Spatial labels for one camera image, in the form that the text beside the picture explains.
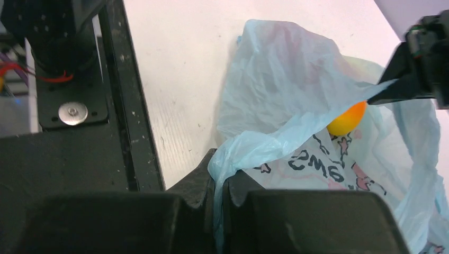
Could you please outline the light blue plastic bag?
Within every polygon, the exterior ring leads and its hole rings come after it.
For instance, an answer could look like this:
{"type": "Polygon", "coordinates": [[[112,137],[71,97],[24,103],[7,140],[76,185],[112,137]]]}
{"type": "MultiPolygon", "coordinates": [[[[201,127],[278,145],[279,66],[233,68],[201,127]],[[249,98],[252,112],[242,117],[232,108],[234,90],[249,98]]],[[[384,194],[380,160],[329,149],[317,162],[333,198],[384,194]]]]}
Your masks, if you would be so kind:
{"type": "Polygon", "coordinates": [[[266,188],[373,192],[412,253],[448,253],[448,202],[437,172],[440,124],[430,100],[365,105],[348,131],[331,121],[383,91],[382,68],[286,21],[248,20],[226,75],[208,165],[214,236],[224,245],[226,179],[243,170],[266,188]]]}

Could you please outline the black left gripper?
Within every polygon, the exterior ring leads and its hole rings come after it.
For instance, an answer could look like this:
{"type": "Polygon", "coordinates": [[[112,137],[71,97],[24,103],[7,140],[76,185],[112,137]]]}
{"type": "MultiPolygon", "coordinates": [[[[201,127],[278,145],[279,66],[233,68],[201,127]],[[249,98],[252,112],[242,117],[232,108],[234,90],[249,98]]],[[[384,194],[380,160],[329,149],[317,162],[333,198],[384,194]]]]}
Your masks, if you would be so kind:
{"type": "Polygon", "coordinates": [[[434,98],[438,108],[448,109],[448,10],[424,16],[410,28],[379,84],[388,81],[391,84],[368,104],[434,98]]]}

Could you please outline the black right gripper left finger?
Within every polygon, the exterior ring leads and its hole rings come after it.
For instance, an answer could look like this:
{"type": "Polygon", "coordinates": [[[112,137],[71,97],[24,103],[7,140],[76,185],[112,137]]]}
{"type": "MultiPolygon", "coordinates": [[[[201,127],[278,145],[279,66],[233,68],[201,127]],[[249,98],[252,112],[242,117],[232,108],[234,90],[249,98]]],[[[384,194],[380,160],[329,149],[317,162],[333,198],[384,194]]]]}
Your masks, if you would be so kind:
{"type": "Polygon", "coordinates": [[[28,209],[14,252],[215,253],[214,153],[165,192],[46,198],[28,209]]]}

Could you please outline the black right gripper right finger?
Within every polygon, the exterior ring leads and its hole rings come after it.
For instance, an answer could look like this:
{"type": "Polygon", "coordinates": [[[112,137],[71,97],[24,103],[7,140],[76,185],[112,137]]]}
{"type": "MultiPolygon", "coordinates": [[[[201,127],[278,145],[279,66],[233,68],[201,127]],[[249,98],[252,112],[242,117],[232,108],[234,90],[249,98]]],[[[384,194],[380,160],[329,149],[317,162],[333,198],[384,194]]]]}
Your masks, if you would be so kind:
{"type": "Polygon", "coordinates": [[[266,190],[245,172],[223,186],[225,253],[408,253],[386,203],[353,190],[266,190]]]}

